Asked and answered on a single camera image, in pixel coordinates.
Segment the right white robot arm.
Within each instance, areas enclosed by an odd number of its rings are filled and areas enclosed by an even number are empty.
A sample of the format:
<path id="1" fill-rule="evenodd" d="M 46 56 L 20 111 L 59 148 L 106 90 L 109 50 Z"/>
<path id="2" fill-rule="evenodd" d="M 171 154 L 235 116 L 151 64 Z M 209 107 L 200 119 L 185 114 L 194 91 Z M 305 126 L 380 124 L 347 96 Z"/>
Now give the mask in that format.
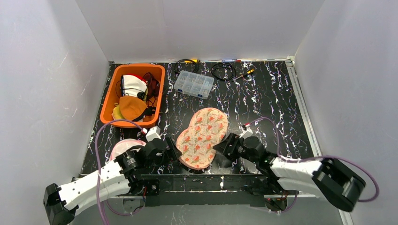
<path id="1" fill-rule="evenodd" d="M 265 187 L 274 193 L 299 191 L 327 200 L 336 208 L 351 212 L 366 182 L 339 159 L 322 158 L 287 162 L 267 151 L 257 137 L 229 134 L 213 147 L 229 160 L 246 159 L 266 177 Z"/>

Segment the white mesh laundry bag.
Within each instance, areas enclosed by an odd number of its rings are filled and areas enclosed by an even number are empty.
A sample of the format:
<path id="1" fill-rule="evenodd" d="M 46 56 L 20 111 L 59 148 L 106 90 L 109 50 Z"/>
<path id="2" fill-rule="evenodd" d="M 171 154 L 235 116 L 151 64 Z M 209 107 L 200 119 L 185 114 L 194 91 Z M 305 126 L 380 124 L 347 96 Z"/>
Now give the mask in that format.
<path id="1" fill-rule="evenodd" d="M 112 149 L 110 153 L 110 157 L 108 162 L 114 160 L 117 156 L 121 155 L 124 153 L 126 150 L 128 150 L 131 147 L 134 146 L 145 146 L 146 142 L 142 140 L 136 140 L 136 139 L 124 139 L 119 141 Z"/>

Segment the orange bra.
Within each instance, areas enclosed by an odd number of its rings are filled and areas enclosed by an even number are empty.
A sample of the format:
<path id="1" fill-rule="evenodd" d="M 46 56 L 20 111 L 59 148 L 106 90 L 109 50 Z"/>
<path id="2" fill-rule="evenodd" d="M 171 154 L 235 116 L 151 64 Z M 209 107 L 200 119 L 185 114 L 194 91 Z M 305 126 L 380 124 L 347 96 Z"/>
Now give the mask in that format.
<path id="1" fill-rule="evenodd" d="M 148 106 L 146 102 L 134 96 L 121 97 L 119 106 L 123 117 L 133 122 L 142 122 L 156 111 L 155 107 Z"/>

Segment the floral pink fabric pouch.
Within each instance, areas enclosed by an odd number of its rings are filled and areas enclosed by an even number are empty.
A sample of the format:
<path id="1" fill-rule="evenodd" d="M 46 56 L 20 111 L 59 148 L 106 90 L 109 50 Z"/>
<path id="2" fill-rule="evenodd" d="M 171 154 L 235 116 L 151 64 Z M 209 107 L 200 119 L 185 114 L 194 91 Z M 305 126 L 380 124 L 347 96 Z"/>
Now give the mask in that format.
<path id="1" fill-rule="evenodd" d="M 216 108 L 204 108 L 197 111 L 176 141 L 182 153 L 179 161 L 193 170 L 209 167 L 214 160 L 216 150 L 228 130 L 227 115 Z"/>

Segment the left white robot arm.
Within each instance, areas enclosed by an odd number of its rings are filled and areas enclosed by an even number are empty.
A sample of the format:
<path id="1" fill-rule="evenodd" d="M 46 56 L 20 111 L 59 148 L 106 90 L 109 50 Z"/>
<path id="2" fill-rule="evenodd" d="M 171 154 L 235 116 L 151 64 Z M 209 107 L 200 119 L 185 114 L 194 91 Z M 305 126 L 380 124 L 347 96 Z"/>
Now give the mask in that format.
<path id="1" fill-rule="evenodd" d="M 109 198 L 134 194 L 159 193 L 158 181 L 146 181 L 142 177 L 148 166 L 167 161 L 173 162 L 182 156 L 176 143 L 170 137 L 155 138 L 145 145 L 135 145 L 106 163 L 101 169 L 68 184 L 55 183 L 45 188 L 43 205 L 51 225 L 68 225 L 87 208 Z"/>

